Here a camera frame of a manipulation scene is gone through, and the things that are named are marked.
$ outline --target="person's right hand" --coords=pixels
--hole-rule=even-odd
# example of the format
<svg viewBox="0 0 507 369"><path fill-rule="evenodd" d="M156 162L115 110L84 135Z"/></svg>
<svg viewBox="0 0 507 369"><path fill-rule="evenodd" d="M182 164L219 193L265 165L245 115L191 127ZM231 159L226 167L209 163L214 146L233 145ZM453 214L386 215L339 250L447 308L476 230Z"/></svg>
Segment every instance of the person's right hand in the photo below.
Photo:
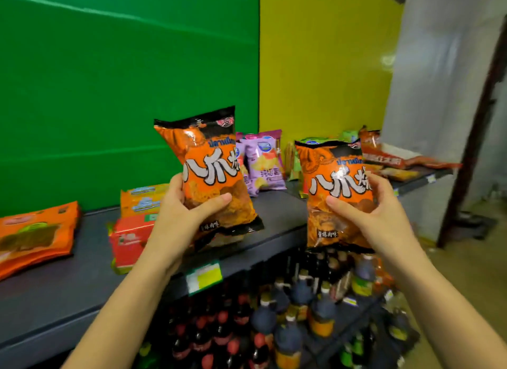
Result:
<svg viewBox="0 0 507 369"><path fill-rule="evenodd" d="M373 212L364 213L332 196L326 198L327 205L359 227L388 270L391 267L396 272L428 261L389 181L371 173L368 180L379 202Z"/></svg>

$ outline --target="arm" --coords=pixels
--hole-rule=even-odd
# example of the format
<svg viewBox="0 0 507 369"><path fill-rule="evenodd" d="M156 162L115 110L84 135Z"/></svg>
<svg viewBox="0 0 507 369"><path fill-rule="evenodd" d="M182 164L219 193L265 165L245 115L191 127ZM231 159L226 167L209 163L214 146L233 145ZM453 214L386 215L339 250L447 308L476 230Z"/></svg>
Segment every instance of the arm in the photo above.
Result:
<svg viewBox="0 0 507 369"><path fill-rule="evenodd" d="M88 328L63 369L128 369L148 330L171 275L200 223L223 209L231 194L192 210L183 204L181 174L175 175L162 202L143 254Z"/></svg>
<svg viewBox="0 0 507 369"><path fill-rule="evenodd" d="M369 179L379 201L370 214L334 197L327 204L354 222L382 257L440 363L450 369L505 367L504 341L432 265L388 180Z"/></svg>

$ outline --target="forearm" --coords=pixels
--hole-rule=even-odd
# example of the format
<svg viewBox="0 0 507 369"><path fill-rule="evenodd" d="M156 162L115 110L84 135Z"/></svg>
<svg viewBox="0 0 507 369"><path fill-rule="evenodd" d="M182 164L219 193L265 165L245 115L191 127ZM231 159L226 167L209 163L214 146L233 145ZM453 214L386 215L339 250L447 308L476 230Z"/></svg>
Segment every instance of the forearm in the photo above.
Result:
<svg viewBox="0 0 507 369"><path fill-rule="evenodd" d="M130 368L172 273L140 259L99 312L63 369Z"/></svg>
<svg viewBox="0 0 507 369"><path fill-rule="evenodd" d="M444 367L505 367L504 341L429 259L400 270L402 292Z"/></svg>

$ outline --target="hand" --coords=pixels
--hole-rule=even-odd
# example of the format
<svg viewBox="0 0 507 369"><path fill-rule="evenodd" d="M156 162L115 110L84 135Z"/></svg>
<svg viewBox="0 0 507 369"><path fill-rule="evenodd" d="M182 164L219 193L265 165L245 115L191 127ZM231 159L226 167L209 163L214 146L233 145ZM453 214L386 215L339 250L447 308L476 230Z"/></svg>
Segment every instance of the hand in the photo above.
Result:
<svg viewBox="0 0 507 369"><path fill-rule="evenodd" d="M388 270L396 272L428 261L389 181L371 173L368 180L379 202L370 214L332 196L326 198L327 205L359 227Z"/></svg>
<svg viewBox="0 0 507 369"><path fill-rule="evenodd" d="M171 179L161 202L155 226L139 258L142 263L176 271L199 225L232 199L231 194L226 193L189 210L183 205L185 195L182 188L183 179L179 173Z"/></svg>

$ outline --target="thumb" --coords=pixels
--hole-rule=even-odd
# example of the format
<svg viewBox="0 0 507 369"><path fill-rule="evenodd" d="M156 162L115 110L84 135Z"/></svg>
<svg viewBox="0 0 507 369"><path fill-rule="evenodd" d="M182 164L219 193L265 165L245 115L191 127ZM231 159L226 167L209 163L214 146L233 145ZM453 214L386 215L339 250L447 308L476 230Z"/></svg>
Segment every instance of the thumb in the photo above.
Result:
<svg viewBox="0 0 507 369"><path fill-rule="evenodd" d="M201 223L206 218L210 217L216 212L219 212L221 209L227 206L229 202L231 202L231 200L232 200L231 193L225 193L218 197L207 200L198 207L193 208L190 212L192 212L194 214L194 218L199 223Z"/></svg>
<svg viewBox="0 0 507 369"><path fill-rule="evenodd" d="M360 211L344 200L328 195L326 197L326 203L333 212L341 215L345 219L348 219L357 227L362 227L362 225L364 225L368 220L368 215L366 213Z"/></svg>

